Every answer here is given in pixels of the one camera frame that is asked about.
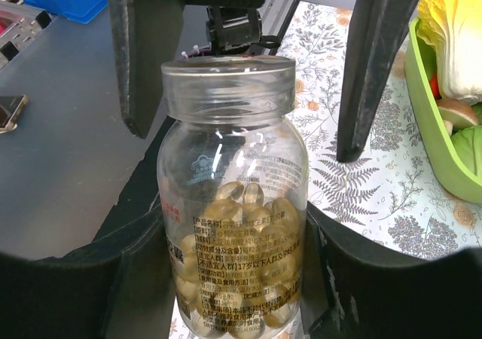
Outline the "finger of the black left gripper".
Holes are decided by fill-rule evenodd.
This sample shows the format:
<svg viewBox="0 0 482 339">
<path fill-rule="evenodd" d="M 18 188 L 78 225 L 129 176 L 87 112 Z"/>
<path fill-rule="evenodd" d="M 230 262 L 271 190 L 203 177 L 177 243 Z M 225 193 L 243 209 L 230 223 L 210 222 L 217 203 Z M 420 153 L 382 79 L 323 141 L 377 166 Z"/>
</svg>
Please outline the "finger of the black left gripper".
<svg viewBox="0 0 482 339">
<path fill-rule="evenodd" d="M 184 7 L 183 0 L 108 0 L 120 113 L 142 139 L 160 104 L 160 67 L 175 56 Z"/>
<path fill-rule="evenodd" d="M 337 160 L 360 158 L 419 0 L 356 0 L 349 25 L 337 128 Z"/>
</svg>

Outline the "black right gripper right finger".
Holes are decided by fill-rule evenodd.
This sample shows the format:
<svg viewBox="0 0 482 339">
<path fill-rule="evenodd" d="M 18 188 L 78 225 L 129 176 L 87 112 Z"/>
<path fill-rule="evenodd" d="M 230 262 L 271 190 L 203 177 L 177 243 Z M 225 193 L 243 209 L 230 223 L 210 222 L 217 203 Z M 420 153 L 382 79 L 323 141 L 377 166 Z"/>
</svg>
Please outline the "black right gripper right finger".
<svg viewBox="0 0 482 339">
<path fill-rule="evenodd" d="M 309 203 L 300 313 L 311 338 L 479 338 L 481 250 L 424 261 Z"/>
</svg>

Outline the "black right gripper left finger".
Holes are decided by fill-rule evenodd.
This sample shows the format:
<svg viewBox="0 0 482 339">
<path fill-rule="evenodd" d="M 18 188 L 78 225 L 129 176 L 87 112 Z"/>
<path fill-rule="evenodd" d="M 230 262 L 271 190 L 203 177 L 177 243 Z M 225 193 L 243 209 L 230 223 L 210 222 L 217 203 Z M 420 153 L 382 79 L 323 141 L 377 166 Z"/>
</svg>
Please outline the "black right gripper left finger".
<svg viewBox="0 0 482 339">
<path fill-rule="evenodd" d="M 175 290 L 156 158 L 161 128 L 95 240 L 61 258 L 1 256 L 3 338 L 166 338 Z"/>
</svg>

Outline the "clear pill bottle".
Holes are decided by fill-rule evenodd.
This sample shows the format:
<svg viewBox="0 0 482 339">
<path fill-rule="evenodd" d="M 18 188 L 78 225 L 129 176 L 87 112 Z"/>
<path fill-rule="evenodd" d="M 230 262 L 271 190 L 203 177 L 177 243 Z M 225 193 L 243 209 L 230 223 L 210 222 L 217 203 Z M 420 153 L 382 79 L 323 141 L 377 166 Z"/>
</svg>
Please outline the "clear pill bottle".
<svg viewBox="0 0 482 339">
<path fill-rule="evenodd" d="M 309 167 L 288 119 L 295 63 L 205 56 L 161 72 L 174 122 L 157 182 L 180 314 L 201 338 L 273 338 L 302 282 Z"/>
</svg>

